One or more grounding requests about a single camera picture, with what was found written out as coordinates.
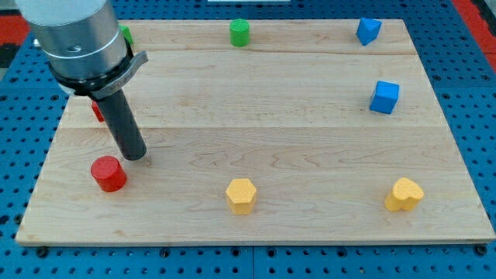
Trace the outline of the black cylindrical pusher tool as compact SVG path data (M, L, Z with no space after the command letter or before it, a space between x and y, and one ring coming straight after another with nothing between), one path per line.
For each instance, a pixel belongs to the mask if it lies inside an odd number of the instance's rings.
M123 157L126 160L142 158L146 154L146 144L123 90L96 103Z

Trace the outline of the green block behind arm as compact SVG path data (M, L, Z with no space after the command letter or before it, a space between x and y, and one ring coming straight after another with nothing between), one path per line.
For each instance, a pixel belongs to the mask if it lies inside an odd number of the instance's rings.
M132 34L130 32L130 28L126 25L120 25L119 28L120 28L126 42L129 43L130 45L133 45L133 37L132 37Z

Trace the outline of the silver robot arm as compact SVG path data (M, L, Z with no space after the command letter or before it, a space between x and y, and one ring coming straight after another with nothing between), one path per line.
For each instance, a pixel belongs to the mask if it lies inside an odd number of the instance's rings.
M109 0L15 0L64 89L96 102L121 154L138 160L146 144L122 90L148 61L134 53Z

